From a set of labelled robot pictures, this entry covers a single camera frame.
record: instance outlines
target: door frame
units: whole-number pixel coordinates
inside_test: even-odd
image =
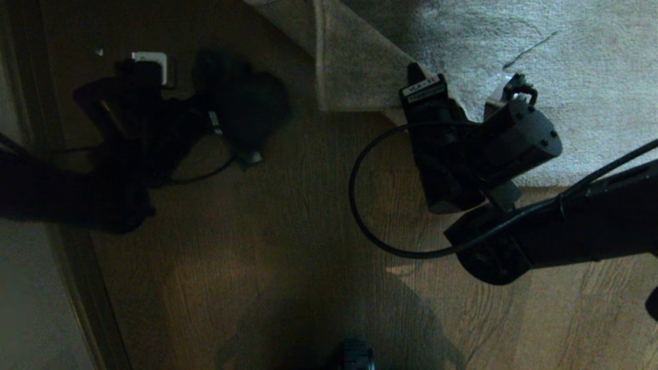
[[[47,159],[64,147],[39,0],[0,1],[0,63],[24,146]],[[131,369],[88,231],[47,225],[68,298],[99,370]]]

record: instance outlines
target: wooden floor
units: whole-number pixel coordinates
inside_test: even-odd
[[[358,152],[392,125],[375,113],[319,113],[312,58],[240,0],[42,7],[69,146],[99,140],[73,89],[110,76],[131,51],[175,57],[180,97],[206,46],[228,47],[290,90],[295,117],[262,165],[154,191],[157,216],[139,230],[93,235],[135,369],[314,369],[357,334],[382,369],[658,369],[658,325],[644,311],[658,261],[648,255],[494,287],[453,256],[414,262],[369,244],[349,214],[347,178]],[[181,173],[225,155],[209,138]],[[404,136],[364,166],[358,198],[376,233],[410,249],[445,246],[455,217],[427,213]],[[556,191],[529,190],[526,201]]]

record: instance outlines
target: gray carpet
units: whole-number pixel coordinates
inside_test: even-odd
[[[502,76],[525,73],[565,146],[530,184],[569,184],[658,137],[656,0],[344,3],[444,73],[472,120]]]

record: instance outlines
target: black object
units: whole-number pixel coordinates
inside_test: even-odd
[[[442,74],[425,76],[416,63],[407,71],[410,86],[400,90],[414,160],[430,212],[466,211],[489,199],[510,209],[520,196],[512,179],[562,153],[553,124],[534,107],[537,92],[516,75],[506,85],[508,102],[482,124],[466,118],[448,96]],[[514,93],[531,93],[530,104]]]
[[[658,147],[658,140],[594,171],[555,198],[517,209],[511,179],[561,152],[558,135],[534,107],[537,91],[516,75],[502,104],[480,126],[467,122],[447,96],[443,76],[424,77],[409,67],[411,86],[400,96],[409,124],[385,132],[357,158],[349,181],[352,214],[364,235],[400,257],[435,258],[456,253],[480,280],[509,284],[530,269],[651,252],[658,256],[658,161],[598,180]],[[530,103],[518,93],[530,95]],[[453,246],[430,252],[392,247],[364,224],[354,187],[361,161],[383,139],[409,130],[430,211],[447,213],[489,204],[464,214],[445,235]],[[658,288],[646,302],[658,320]]]
[[[375,370],[372,349],[364,338],[355,337],[343,342],[341,370]]]
[[[5,174],[0,217],[129,232],[154,214],[148,188],[200,181],[234,161],[248,167],[254,153],[290,117],[279,79],[253,72],[224,53],[199,52],[193,70],[197,93],[186,100],[162,98],[157,63],[128,59],[115,67],[117,76],[74,92],[103,137],[89,153],[89,174],[48,165],[0,134],[0,144],[10,149],[0,150],[0,172]],[[204,135],[220,133],[227,137],[231,158],[207,174],[171,179]]]
[[[5,176],[0,181],[0,217],[129,232],[155,212],[139,174],[130,168],[106,162],[80,174],[0,150]]]

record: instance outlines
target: white label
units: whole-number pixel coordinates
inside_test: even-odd
[[[208,111],[208,115],[210,116],[210,123],[213,126],[213,130],[215,130],[215,134],[221,135],[222,129],[219,128],[219,119],[217,119],[217,113],[215,113],[215,111]]]
[[[428,96],[432,96],[432,95],[434,95],[436,93],[440,93],[442,91],[443,91],[442,86],[434,86],[432,88],[428,88],[426,90],[422,90],[422,91],[419,91],[415,94],[412,94],[410,97],[407,98],[407,101],[409,103],[413,103],[414,101],[423,100]]]
[[[405,88],[402,90],[402,96],[407,97],[412,93],[415,93],[421,89],[424,89],[428,86],[434,85],[439,83],[439,76],[437,74],[430,76],[427,80],[420,81],[418,84],[409,86],[408,88]]]

